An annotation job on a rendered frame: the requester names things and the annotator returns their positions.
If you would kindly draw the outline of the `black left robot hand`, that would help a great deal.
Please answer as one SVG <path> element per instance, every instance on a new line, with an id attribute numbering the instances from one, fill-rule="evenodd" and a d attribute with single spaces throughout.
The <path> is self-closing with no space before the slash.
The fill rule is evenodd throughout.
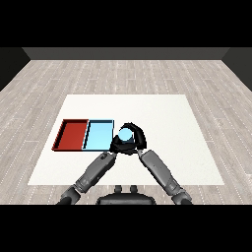
<path id="1" fill-rule="evenodd" d="M 110 144 L 109 151 L 115 154 L 132 155 L 137 152 L 133 138 L 123 141 L 118 136 L 115 136 Z"/>

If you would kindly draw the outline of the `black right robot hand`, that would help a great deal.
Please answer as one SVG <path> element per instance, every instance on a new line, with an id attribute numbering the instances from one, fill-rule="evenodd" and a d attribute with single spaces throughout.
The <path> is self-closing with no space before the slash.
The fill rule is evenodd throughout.
<path id="1" fill-rule="evenodd" d="M 122 128 L 128 128 L 133 132 L 133 138 L 134 143 L 136 145 L 136 150 L 143 150 L 147 147 L 147 141 L 144 131 L 139 126 L 130 122 L 130 123 L 124 123 L 121 129 Z"/>

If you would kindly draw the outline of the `small blue can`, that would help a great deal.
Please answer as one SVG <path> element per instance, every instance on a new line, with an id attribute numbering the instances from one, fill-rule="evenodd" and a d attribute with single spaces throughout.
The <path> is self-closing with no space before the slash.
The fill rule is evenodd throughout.
<path id="1" fill-rule="evenodd" d="M 118 137 L 123 144 L 133 144 L 134 143 L 133 132 L 128 128 L 122 128 L 118 132 Z"/>

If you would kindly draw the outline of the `light blue shallow open box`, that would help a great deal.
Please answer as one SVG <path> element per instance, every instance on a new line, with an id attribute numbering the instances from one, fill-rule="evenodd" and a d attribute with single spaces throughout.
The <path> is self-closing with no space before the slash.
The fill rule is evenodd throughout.
<path id="1" fill-rule="evenodd" d="M 84 152 L 108 151 L 113 139 L 112 119 L 91 119 L 85 133 L 82 150 Z"/>

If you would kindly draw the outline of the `red shallow open box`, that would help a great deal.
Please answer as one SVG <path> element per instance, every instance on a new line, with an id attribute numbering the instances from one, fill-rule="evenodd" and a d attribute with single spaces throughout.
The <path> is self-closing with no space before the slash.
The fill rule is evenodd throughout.
<path id="1" fill-rule="evenodd" d="M 81 152 L 88 122 L 88 119 L 64 119 L 55 138 L 52 151 Z"/>

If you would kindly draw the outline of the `dark grey robot body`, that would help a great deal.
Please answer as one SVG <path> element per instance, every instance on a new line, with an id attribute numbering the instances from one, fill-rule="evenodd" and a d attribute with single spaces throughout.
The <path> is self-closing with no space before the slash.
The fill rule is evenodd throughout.
<path id="1" fill-rule="evenodd" d="M 96 201 L 97 205 L 155 205 L 153 197 L 140 194 L 136 185 L 130 186 L 129 193 L 122 192 L 122 186 L 116 185 L 114 192 L 102 197 Z"/>

